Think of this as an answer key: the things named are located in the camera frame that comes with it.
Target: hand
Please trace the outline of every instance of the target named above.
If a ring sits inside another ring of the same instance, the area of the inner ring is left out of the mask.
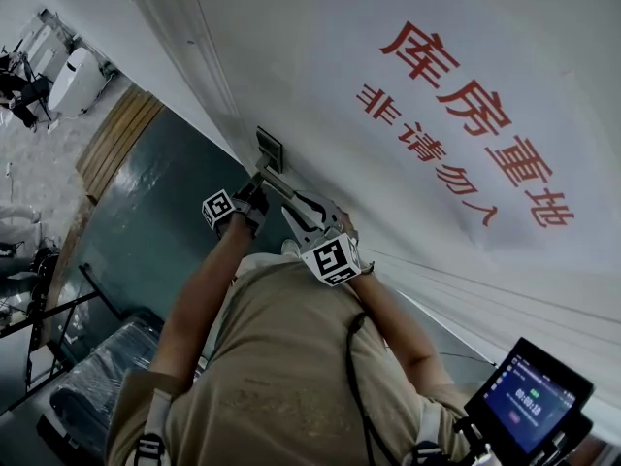
[[[270,203],[261,189],[261,185],[253,179],[241,190],[234,193],[232,200],[237,209],[246,208],[244,211],[245,222],[250,227],[252,236],[257,236],[270,209]]]
[[[339,211],[341,211],[341,215],[339,216],[339,221],[343,224],[343,229],[345,233],[347,233],[347,235],[349,235],[350,237],[355,236],[356,228],[353,227],[349,214],[346,213],[341,208],[339,208]]]

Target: tile floor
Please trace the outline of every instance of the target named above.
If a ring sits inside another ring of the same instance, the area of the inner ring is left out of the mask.
[[[0,125],[0,201],[31,205],[42,213],[43,234],[59,246],[69,231],[84,192],[76,162],[110,109],[131,82],[113,78],[84,116],[63,119],[47,132],[44,123],[33,133],[17,118]],[[39,119],[45,115],[37,111]],[[7,117],[3,110],[2,118]],[[12,163],[11,179],[5,178]]]

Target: person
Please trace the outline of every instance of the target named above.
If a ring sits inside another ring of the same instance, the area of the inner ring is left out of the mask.
[[[36,131],[37,117],[30,112],[27,106],[16,105],[15,93],[21,93],[27,85],[27,80],[6,71],[0,71],[0,105],[21,119],[24,126]]]
[[[233,214],[180,290],[148,370],[125,375],[106,464],[143,464],[162,446],[177,465],[402,464],[421,443],[462,459],[467,442],[452,425],[466,398],[393,292],[368,269],[330,288],[290,254],[229,289],[249,269],[252,235]],[[158,426],[163,440],[153,442]]]
[[[2,219],[22,217],[28,219],[30,225],[16,226],[2,222]],[[41,213],[31,206],[20,206],[8,202],[0,202],[0,243],[15,245],[34,240],[37,249],[41,242]]]

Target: metal rod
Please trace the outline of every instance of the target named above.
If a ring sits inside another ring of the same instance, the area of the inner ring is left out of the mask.
[[[11,326],[7,326],[5,329],[0,331],[0,339],[13,334],[22,328],[25,328],[26,326],[30,326],[34,324],[35,322],[43,321],[44,319],[47,319],[48,317],[56,316],[58,313],[67,311],[67,309],[71,309],[72,307],[78,306],[82,302],[86,302],[98,296],[99,296],[99,293],[97,293],[96,291],[93,291],[93,292],[87,293],[86,295],[80,298],[77,298],[76,300],[72,300],[71,302],[67,302],[60,306],[56,306],[53,309],[50,309],[49,311],[44,311],[43,313],[41,313],[40,316],[31,316],[29,319],[26,319],[21,322],[17,322],[16,324],[13,324]]]
[[[281,180],[276,174],[268,169],[268,164],[270,163],[270,157],[268,155],[263,155],[259,162],[256,164],[256,168],[259,170],[259,174],[261,178],[269,183],[275,191],[277,191],[280,195],[282,195],[286,199],[292,199],[295,195],[293,188]]]
[[[86,267],[87,266],[88,266],[88,264],[82,264],[82,265],[78,266],[78,269],[80,269],[80,272],[84,275],[84,277],[86,278],[86,281],[88,282],[88,284],[90,284],[92,289],[97,292],[97,295],[99,295],[101,297],[101,300],[103,300],[104,304],[106,304],[108,306],[108,309],[111,310],[111,312],[114,314],[116,319],[122,319],[122,316],[120,315],[120,312],[117,311],[114,308],[114,306],[112,305],[110,300],[108,300],[106,295],[104,295],[104,292],[99,289],[99,286],[97,286],[97,283],[95,283],[95,281],[92,278],[90,278],[90,275],[88,275],[88,272],[86,271]]]
[[[67,333],[67,328],[69,327],[69,323],[71,322],[71,318],[74,315],[74,311],[76,310],[76,306],[71,306],[71,310],[69,311],[69,315],[67,316],[67,319],[65,319],[65,325],[62,327],[62,332],[60,333],[60,337],[58,338],[58,348],[60,349],[62,347],[62,342],[65,339],[65,333]],[[51,362],[51,368],[49,369],[49,375],[53,375],[54,374],[54,366],[56,365],[56,354],[54,354],[54,359]]]

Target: white wall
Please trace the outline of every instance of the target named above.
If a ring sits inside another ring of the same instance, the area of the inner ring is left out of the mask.
[[[41,0],[130,80],[209,136],[234,158],[228,144],[201,108],[162,49],[142,14],[129,0]]]
[[[598,184],[609,186],[614,209],[621,195],[621,0],[473,1],[521,40],[520,58],[561,86],[556,101],[578,99],[584,137],[597,146],[605,176]],[[350,211],[363,257],[376,261],[382,277],[453,321],[455,331],[475,335],[471,343],[482,340],[477,348],[497,361],[525,336],[569,363],[598,387],[590,406],[598,433],[621,441],[618,275],[490,260],[429,198],[425,183],[408,179],[385,151],[366,142],[373,128],[351,120],[354,94],[331,95],[344,83],[354,92],[368,77],[379,81],[387,67],[367,50],[387,45],[379,34],[403,25],[406,16],[440,14],[445,31],[473,44],[481,42],[476,23],[466,23],[470,36],[460,34],[451,26],[460,9],[438,8],[433,0],[427,9],[413,2],[415,11],[408,11],[408,0],[200,2],[247,131],[257,124],[270,131],[284,143],[287,177],[309,182]],[[373,37],[368,45],[365,34]],[[510,85],[503,83],[503,92]],[[416,115],[417,108],[412,96],[409,109]]]
[[[0,48],[15,48],[21,27],[44,6],[39,0],[0,0]]]

